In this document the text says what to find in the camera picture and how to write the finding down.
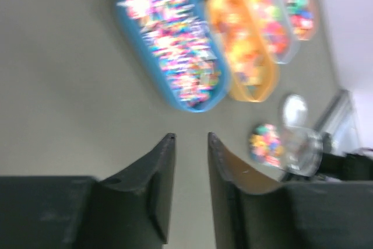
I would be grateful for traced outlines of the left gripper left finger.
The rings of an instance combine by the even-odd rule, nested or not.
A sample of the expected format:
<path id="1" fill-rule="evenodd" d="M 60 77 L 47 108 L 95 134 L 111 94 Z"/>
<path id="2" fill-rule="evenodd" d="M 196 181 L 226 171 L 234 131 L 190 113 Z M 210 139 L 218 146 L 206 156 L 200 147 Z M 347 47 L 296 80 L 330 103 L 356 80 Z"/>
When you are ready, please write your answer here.
<path id="1" fill-rule="evenodd" d="M 169 133 L 116 174 L 1 177 L 2 248 L 162 248 L 176 160 Z"/>

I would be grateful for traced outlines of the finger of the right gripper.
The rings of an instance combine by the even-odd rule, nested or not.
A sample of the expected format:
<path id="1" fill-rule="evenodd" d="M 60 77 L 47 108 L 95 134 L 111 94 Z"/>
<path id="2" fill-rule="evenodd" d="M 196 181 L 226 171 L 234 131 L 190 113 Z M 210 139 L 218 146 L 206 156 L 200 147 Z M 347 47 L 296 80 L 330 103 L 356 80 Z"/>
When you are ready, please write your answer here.
<path id="1" fill-rule="evenodd" d="M 319 173 L 342 181 L 372 181 L 372 158 L 356 153 L 323 153 Z"/>

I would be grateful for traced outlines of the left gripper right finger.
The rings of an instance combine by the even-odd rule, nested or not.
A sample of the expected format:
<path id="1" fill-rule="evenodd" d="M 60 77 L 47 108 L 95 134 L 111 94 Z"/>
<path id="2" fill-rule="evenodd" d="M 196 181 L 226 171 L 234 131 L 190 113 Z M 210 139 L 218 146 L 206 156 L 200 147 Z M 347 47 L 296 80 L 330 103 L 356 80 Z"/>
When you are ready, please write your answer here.
<path id="1" fill-rule="evenodd" d="M 372 182 L 276 181 L 207 137 L 217 248 L 371 248 Z"/>

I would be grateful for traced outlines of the yellow tray of popsicle candies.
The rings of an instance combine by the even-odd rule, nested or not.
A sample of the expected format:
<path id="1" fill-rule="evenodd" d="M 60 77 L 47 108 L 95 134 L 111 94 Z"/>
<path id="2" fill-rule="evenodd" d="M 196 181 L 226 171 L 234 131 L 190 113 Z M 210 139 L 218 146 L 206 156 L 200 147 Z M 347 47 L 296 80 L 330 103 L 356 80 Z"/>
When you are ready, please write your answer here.
<path id="1" fill-rule="evenodd" d="M 207 0 L 206 17 L 231 73 L 229 95 L 263 102 L 277 85 L 279 67 L 248 0 Z"/>

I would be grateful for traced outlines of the clear plastic jar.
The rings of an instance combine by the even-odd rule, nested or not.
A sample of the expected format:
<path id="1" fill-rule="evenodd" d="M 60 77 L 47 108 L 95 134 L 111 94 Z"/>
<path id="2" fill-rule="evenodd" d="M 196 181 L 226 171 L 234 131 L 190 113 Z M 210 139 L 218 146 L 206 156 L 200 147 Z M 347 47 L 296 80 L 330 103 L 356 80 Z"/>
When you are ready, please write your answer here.
<path id="1" fill-rule="evenodd" d="M 248 142 L 252 160 L 265 166 L 284 169 L 284 147 L 276 126 L 265 123 L 257 125 Z"/>

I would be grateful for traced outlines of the clear round jar lid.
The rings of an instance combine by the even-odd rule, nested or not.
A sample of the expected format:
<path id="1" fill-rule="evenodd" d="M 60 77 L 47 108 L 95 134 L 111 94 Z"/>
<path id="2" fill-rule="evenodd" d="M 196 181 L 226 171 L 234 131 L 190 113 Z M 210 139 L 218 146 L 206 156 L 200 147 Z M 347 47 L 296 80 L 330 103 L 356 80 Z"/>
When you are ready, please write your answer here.
<path id="1" fill-rule="evenodd" d="M 308 117 L 308 106 L 299 94 L 288 94 L 282 105 L 281 120 L 286 128 L 301 127 Z"/>

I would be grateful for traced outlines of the blue tray of lollipops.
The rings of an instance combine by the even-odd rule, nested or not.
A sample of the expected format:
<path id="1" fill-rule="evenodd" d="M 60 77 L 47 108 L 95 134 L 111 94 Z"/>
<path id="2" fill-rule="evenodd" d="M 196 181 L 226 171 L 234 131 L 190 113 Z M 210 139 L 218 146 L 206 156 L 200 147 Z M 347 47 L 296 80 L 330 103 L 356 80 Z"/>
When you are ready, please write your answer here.
<path id="1" fill-rule="evenodd" d="M 117 0 L 115 10 L 122 31 L 171 106 L 201 113 L 225 97 L 230 73 L 204 0 Z"/>

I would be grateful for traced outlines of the light blue tray of gummies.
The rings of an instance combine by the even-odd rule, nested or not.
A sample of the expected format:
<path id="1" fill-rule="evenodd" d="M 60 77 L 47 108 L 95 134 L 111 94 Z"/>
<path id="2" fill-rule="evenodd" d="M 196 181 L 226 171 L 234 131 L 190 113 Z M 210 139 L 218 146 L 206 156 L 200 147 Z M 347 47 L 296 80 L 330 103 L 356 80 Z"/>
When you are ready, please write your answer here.
<path id="1" fill-rule="evenodd" d="M 300 42 L 294 34 L 283 0 L 248 0 L 269 51 L 279 64 L 289 63 Z"/>

